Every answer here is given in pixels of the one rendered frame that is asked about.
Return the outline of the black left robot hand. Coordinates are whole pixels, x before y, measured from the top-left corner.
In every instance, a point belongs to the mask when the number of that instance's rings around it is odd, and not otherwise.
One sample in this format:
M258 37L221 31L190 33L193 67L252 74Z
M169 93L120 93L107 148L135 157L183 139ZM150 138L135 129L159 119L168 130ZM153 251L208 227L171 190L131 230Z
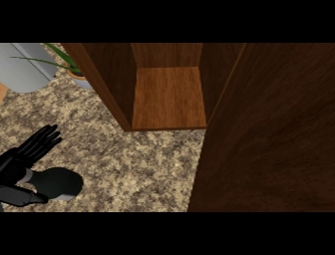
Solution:
M36 161L61 141L57 126L45 125L23 141L0 155L0 202L23 207L35 203L47 203L48 197L18 187L15 183L26 176Z

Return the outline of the open brown wooden cabinet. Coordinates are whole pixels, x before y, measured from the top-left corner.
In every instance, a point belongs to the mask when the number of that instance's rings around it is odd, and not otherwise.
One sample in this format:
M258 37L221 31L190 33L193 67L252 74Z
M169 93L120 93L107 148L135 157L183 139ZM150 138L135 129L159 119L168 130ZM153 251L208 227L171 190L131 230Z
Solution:
M242 43L66 43L122 130L205 129Z

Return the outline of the dark brown cabinet door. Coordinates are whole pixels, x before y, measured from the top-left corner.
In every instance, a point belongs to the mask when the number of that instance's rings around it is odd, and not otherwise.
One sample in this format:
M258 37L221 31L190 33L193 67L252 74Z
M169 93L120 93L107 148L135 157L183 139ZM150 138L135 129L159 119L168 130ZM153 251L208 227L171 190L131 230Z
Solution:
M335 43L243 46L187 208L335 211Z

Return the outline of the grey rounded appliance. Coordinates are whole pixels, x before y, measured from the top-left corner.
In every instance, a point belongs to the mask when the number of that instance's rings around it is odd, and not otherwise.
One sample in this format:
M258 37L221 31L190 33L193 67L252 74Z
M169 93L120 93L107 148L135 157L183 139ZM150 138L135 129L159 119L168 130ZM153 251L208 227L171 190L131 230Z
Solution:
M38 91L52 80L57 67L39 43L0 43L0 83L15 93Z

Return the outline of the potted green plant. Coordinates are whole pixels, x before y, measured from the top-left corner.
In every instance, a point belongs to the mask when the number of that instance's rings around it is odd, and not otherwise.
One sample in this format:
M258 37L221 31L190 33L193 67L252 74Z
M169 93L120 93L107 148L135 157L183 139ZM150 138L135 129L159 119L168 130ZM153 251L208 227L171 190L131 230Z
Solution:
M58 65L57 63L54 62L48 62L45 60L39 60L39 59L35 59L35 58L23 58L26 59L27 61L36 61L39 63L44 63L44 64L50 64L58 68L63 68L70 76L70 78L73 79L76 85L82 88L82 89L91 89L91 84L84 76L84 73L78 67L78 65L75 64L75 61L73 59L70 58L70 56L51 44L51 43L45 43L45 46L52 50L52 52L58 55L58 57L63 59L64 61L64 64L63 65Z

